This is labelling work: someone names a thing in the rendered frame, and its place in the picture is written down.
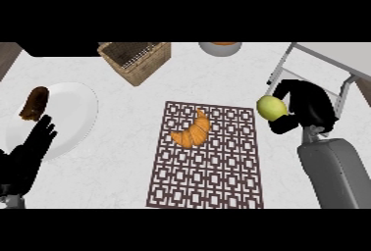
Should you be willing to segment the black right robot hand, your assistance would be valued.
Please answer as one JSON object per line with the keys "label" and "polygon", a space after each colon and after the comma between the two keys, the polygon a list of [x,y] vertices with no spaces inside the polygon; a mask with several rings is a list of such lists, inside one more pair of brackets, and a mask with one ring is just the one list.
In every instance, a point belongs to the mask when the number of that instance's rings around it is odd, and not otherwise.
{"label": "black right robot hand", "polygon": [[290,95],[290,114],[268,123],[271,131],[283,134],[297,126],[317,126],[324,129],[323,133],[331,132],[337,116],[326,90],[309,81],[284,79],[277,85],[272,96],[283,100],[286,95]]}

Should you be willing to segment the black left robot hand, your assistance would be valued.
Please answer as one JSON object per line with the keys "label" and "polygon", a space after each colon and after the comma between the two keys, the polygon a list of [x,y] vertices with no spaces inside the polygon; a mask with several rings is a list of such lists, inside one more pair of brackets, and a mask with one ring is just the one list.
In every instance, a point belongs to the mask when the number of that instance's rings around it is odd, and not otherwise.
{"label": "black left robot hand", "polygon": [[11,153],[0,149],[0,196],[24,196],[33,188],[42,159],[58,134],[51,121],[52,117],[45,115]]}

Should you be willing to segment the yellow-green lemon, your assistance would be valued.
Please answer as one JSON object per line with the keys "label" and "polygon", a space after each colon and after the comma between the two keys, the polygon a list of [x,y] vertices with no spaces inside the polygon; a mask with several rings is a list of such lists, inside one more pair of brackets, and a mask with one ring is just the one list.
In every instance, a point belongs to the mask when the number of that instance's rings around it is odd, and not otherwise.
{"label": "yellow-green lemon", "polygon": [[271,95],[265,95],[258,101],[258,110],[260,116],[271,122],[281,116],[289,115],[287,106],[283,100]]}

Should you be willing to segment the brown patterned placemat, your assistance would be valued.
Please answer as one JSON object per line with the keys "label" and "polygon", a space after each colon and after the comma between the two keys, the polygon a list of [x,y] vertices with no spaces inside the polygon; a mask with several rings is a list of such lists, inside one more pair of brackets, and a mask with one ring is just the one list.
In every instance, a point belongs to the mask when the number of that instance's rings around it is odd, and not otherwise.
{"label": "brown patterned placemat", "polygon": [[[204,143],[184,148],[172,138],[197,114],[210,120]],[[154,208],[260,209],[260,157],[255,110],[166,103],[147,205]]]}

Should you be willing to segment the white plate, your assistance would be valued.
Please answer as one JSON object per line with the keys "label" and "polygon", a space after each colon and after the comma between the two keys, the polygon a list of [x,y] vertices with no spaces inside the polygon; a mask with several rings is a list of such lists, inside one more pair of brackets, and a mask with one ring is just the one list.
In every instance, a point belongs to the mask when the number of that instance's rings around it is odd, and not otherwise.
{"label": "white plate", "polygon": [[[99,113],[99,100],[93,89],[80,82],[61,82],[48,87],[49,99],[45,113],[52,116],[58,134],[52,140],[43,161],[49,161],[77,146],[90,133]],[[27,101],[20,106],[6,129],[6,148],[11,152],[21,145],[37,124],[25,121],[20,113]]]}

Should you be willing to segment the brown chocolate pastry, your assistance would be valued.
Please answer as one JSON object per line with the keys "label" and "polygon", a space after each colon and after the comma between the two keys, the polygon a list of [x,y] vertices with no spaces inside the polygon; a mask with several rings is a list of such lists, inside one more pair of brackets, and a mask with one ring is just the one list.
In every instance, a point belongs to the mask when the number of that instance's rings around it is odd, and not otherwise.
{"label": "brown chocolate pastry", "polygon": [[40,116],[45,112],[48,99],[49,99],[49,89],[45,86],[36,87],[28,96],[24,109],[20,113],[20,116],[25,121],[34,121],[34,122],[39,121]]}

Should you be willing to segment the white bowl with orange content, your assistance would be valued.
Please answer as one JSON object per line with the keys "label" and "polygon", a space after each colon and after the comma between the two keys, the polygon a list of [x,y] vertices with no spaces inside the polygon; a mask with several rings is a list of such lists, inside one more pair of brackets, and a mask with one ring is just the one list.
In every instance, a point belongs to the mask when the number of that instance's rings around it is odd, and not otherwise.
{"label": "white bowl with orange content", "polygon": [[215,57],[232,56],[243,47],[241,42],[228,45],[215,44],[212,42],[200,42],[198,45],[203,51]]}

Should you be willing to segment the orange croissant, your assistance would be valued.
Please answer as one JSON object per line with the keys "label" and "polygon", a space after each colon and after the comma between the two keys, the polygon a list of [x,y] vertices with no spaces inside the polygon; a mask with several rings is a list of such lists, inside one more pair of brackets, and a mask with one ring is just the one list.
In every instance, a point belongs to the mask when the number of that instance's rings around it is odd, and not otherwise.
{"label": "orange croissant", "polygon": [[172,139],[184,147],[200,146],[209,136],[210,120],[201,110],[197,110],[197,118],[192,125],[184,131],[172,132]]}

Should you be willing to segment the wicker basket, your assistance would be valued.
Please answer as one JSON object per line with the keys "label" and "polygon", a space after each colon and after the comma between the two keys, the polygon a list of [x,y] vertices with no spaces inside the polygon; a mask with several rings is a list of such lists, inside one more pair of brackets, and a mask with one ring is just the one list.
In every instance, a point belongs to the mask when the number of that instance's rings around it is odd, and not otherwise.
{"label": "wicker basket", "polygon": [[105,42],[98,52],[111,68],[139,86],[172,58],[170,42]]}

